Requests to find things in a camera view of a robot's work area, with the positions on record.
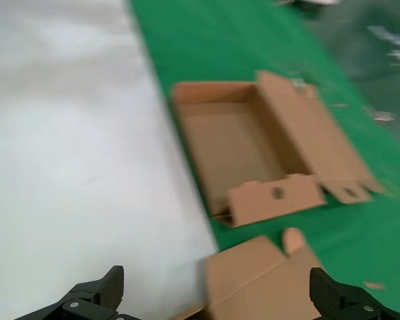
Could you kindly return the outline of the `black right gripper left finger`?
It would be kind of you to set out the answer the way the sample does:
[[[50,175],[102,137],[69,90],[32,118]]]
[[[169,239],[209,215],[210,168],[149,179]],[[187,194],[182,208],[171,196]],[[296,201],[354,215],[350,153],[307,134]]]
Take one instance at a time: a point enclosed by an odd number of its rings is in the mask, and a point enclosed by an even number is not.
[[[104,277],[76,284],[58,302],[31,312],[19,320],[132,319],[117,311],[124,293],[124,268],[113,266]]]

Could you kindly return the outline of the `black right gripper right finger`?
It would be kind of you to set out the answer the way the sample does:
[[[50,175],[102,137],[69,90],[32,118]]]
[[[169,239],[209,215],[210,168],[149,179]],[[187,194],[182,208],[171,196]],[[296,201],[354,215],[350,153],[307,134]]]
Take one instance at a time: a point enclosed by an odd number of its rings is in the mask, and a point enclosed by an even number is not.
[[[373,298],[366,290],[335,281],[320,267],[309,274],[309,297],[320,319],[400,320],[400,313]]]

